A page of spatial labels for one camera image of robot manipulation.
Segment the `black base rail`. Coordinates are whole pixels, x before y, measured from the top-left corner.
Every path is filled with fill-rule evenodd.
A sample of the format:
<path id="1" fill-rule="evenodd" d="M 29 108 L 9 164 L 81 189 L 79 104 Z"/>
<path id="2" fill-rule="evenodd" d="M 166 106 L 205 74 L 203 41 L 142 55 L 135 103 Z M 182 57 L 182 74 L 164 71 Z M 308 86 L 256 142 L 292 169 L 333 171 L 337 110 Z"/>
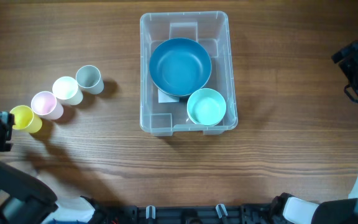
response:
<path id="1" fill-rule="evenodd" d="M 90 223 L 288 223 L 283 209 L 290 194 L 282 193 L 270 203 L 245 203 L 238 206 L 206 207 L 105 207 L 92 198 L 84 199 L 95 208 Z"/>

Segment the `green bowl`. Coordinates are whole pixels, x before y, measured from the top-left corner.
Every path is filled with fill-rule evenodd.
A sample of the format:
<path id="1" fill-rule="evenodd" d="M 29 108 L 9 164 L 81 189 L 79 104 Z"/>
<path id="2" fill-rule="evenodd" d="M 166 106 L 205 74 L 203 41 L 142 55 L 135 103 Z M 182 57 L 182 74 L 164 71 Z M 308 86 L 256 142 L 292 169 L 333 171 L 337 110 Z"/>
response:
<path id="1" fill-rule="evenodd" d="M 186 110 L 188 117 L 195 124 L 215 126 L 223 120 L 227 104 L 222 94 L 218 91 L 211 88 L 202 88 L 190 95 Z"/>

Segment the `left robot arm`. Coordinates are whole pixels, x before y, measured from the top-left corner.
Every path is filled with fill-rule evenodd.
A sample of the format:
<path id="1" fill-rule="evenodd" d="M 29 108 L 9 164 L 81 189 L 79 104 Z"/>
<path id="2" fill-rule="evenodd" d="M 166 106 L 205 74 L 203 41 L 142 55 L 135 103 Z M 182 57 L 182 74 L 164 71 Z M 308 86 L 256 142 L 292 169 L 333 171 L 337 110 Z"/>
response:
<path id="1" fill-rule="evenodd" d="M 0 152 L 11 150 L 14 115 L 0 111 Z M 84 197 L 59 200 L 39 179 L 0 161 L 0 223 L 94 223 L 96 209 Z"/>

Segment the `yellow cup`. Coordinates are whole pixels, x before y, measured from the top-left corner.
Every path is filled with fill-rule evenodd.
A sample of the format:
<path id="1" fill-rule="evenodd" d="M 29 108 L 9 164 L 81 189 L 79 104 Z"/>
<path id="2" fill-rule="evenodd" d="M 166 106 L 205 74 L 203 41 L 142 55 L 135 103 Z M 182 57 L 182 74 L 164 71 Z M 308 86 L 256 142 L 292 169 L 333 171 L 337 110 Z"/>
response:
<path id="1" fill-rule="evenodd" d="M 42 127 L 42 120 L 26 105 L 19 105 L 10 110 L 14 115 L 13 129 L 27 133 L 36 133 Z"/>

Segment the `white label in bin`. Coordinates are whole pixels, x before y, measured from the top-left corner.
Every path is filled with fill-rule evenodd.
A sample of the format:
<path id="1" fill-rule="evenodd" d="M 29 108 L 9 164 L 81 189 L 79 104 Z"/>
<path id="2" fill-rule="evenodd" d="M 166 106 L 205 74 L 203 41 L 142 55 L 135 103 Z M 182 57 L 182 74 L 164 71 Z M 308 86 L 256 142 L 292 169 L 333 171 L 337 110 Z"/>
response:
<path id="1" fill-rule="evenodd" d="M 158 102 L 159 103 L 176 103 L 179 102 L 180 98 L 177 96 L 172 96 L 164 93 L 161 90 L 158 90 Z"/>

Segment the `cream cup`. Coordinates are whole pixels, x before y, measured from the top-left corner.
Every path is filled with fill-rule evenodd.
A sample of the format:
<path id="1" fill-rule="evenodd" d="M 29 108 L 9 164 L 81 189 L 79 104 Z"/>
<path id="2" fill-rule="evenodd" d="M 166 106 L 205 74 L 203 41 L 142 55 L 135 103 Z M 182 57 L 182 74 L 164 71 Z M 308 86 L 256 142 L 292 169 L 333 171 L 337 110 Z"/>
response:
<path id="1" fill-rule="evenodd" d="M 78 82 L 72 77 L 57 79 L 52 86 L 52 93 L 64 105 L 78 105 L 83 100 Z"/>

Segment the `pink cup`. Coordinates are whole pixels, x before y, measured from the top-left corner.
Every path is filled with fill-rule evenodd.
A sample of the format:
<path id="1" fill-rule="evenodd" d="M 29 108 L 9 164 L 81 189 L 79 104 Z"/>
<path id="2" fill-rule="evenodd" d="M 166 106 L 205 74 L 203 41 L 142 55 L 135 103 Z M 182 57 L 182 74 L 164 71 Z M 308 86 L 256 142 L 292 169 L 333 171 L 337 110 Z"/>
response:
<path id="1" fill-rule="evenodd" d="M 30 105 L 35 114 L 45 119 L 59 119 L 63 115 L 63 106 L 49 91 L 37 93 Z"/>

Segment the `blue plate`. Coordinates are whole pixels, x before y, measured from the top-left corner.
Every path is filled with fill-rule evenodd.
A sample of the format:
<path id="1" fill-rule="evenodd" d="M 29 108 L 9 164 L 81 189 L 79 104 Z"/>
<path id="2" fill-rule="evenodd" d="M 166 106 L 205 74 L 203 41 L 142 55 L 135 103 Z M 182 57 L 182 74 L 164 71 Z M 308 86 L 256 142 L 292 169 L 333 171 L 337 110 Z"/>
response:
<path id="1" fill-rule="evenodd" d="M 212 62 L 203 46 L 194 40 L 174 38 L 153 52 L 149 72 L 155 86 L 177 97 L 189 96 L 210 79 Z"/>

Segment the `clear plastic storage bin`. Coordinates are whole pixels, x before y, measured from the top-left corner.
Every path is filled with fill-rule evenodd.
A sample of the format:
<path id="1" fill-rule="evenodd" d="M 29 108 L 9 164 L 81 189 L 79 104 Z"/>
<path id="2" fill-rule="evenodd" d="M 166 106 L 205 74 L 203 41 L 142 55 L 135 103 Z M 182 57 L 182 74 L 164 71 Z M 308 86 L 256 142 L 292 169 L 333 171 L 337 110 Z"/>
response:
<path id="1" fill-rule="evenodd" d="M 214 89 L 226 100 L 223 120 L 215 126 L 192 122 L 186 111 L 186 100 L 159 103 L 158 88 L 149 72 L 150 56 L 162 42 L 172 38 L 197 41 L 212 62 L 207 88 Z M 154 136 L 171 136 L 177 132 L 201 131 L 218 135 L 238 124 L 236 91 L 232 67 L 229 20 L 222 11 L 155 12 L 140 18 L 140 127 Z"/>

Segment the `grey cup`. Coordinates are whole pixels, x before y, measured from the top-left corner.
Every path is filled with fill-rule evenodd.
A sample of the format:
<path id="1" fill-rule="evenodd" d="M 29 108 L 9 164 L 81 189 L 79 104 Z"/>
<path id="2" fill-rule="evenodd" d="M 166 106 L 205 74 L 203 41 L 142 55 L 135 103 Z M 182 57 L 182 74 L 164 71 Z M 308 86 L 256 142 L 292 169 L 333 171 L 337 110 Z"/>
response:
<path id="1" fill-rule="evenodd" d="M 104 90 L 104 83 L 99 69 L 93 65 L 81 67 L 75 76 L 79 87 L 90 94 L 97 95 Z"/>

